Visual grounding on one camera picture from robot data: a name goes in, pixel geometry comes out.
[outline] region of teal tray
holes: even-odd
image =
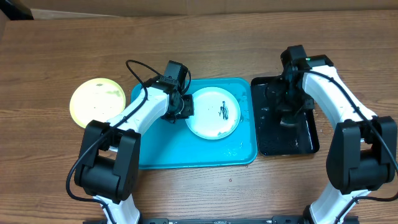
[[[207,140],[192,133],[185,120],[171,124],[159,118],[142,136],[140,169],[245,165],[256,158],[256,128],[250,84],[242,78],[192,80],[187,94],[210,86],[229,91],[239,102],[241,119],[234,132],[223,139]],[[141,85],[134,87],[131,101],[138,97],[140,91]]]

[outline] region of round plate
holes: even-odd
[[[82,128],[92,121],[105,122],[124,110],[123,89],[107,78],[95,78],[81,84],[70,99],[73,120]]]
[[[236,98],[218,87],[207,87],[193,95],[194,115],[185,121],[189,129],[205,139],[221,139],[239,124],[241,109]]]

